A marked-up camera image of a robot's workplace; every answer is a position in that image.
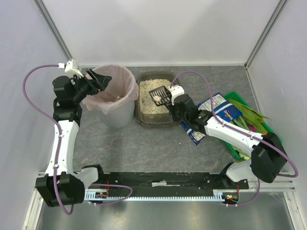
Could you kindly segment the black litter scoop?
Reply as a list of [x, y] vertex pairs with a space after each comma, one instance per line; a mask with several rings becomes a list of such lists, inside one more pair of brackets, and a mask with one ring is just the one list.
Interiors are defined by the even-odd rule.
[[[168, 88], [165, 86], [160, 86], [158, 88], [149, 91], [149, 95], [156, 106], [162, 106], [162, 105], [166, 106], [166, 102], [171, 99], [171, 93], [168, 90]], [[155, 101], [154, 96], [160, 96], [161, 101], [158, 102]]]

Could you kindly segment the litter clump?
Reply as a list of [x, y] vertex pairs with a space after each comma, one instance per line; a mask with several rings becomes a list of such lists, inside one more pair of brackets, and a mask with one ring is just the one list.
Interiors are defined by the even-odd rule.
[[157, 101], [157, 102], [158, 102], [158, 101], [161, 101], [161, 97], [160, 97], [160, 96], [154, 96], [153, 98], [154, 98], [154, 100]]

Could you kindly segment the grey litter box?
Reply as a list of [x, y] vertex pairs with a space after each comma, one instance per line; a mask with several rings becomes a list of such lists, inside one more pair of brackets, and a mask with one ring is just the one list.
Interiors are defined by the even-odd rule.
[[160, 87], [168, 87], [175, 74], [168, 70], [148, 71], [139, 75], [137, 84], [139, 86], [139, 97], [135, 101], [135, 119], [143, 127], [167, 127], [178, 125], [169, 114], [168, 109], [156, 106], [149, 91]]

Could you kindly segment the grey bin with pink bag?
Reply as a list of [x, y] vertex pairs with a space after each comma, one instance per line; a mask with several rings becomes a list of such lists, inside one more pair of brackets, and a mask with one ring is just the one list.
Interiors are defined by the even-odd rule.
[[94, 68], [97, 74], [110, 76], [106, 89], [96, 95], [87, 96], [82, 103], [90, 110], [97, 110], [103, 122], [110, 127], [120, 128], [134, 119], [135, 101], [139, 86], [130, 70], [121, 65], [104, 65]]

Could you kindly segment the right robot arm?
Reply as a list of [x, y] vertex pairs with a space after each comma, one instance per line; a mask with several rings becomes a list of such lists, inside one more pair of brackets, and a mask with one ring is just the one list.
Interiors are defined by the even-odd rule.
[[256, 176], [272, 183], [287, 163], [282, 143], [272, 132], [263, 135], [217, 119], [210, 111], [198, 110], [187, 94], [168, 96], [165, 105], [174, 121], [183, 121], [193, 131], [218, 138], [250, 155], [248, 161], [232, 163], [227, 168], [226, 175], [233, 182]]

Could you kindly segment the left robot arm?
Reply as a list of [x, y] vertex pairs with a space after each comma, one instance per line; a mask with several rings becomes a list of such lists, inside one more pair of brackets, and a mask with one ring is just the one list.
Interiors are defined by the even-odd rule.
[[74, 144], [79, 131], [82, 108], [80, 103], [88, 95], [104, 91], [112, 77], [88, 69], [88, 76], [59, 76], [52, 82], [56, 98], [53, 102], [55, 139], [50, 163], [43, 177], [37, 178], [35, 187], [49, 207], [75, 205], [84, 201], [85, 191], [103, 178], [100, 164], [73, 171]]

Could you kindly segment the blue Doritos chip bag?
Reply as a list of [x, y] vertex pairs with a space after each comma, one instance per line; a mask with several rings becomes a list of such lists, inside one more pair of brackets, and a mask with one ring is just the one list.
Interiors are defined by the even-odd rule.
[[[227, 101], [220, 92], [213, 95], [213, 108], [215, 114], [227, 122], [232, 122], [242, 115], [242, 112]], [[181, 125], [195, 146], [205, 137], [205, 134], [192, 130], [187, 123], [181, 122]]]

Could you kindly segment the green vegetable tray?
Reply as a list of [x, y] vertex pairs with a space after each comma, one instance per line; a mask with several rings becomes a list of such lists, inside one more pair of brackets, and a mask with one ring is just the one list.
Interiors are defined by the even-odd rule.
[[[224, 94], [224, 97], [226, 100], [228, 99], [233, 99], [236, 100], [246, 106], [251, 107], [236, 91], [231, 91], [229, 93]], [[273, 132], [273, 130], [264, 122], [262, 123], [263, 127], [268, 131], [268, 132]], [[237, 147], [232, 146], [231, 144], [224, 142], [227, 150], [229, 153], [232, 155], [232, 157], [236, 161], [243, 161], [243, 160], [248, 160], [249, 156], [245, 153], [243, 153], [241, 150], [239, 150]]]

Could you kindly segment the green leafy vegetable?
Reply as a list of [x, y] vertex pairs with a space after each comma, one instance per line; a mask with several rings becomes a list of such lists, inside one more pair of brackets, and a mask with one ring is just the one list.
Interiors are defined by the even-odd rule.
[[254, 126], [258, 132], [265, 132], [262, 123], [264, 123], [264, 118], [268, 117], [236, 100], [228, 99], [228, 102], [232, 103], [242, 113], [241, 116], [247, 124]]

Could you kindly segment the purple onion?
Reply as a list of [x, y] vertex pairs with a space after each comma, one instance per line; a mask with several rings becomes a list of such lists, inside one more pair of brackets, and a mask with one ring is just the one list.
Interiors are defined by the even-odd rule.
[[255, 127], [253, 125], [247, 125], [249, 130], [252, 131], [252, 132], [257, 132]]

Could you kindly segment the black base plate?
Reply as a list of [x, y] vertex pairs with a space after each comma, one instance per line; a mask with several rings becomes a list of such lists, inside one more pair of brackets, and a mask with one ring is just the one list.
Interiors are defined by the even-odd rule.
[[105, 172], [97, 184], [132, 188], [132, 197], [210, 196], [213, 190], [247, 190], [247, 179], [232, 182], [224, 173], [209, 172]]

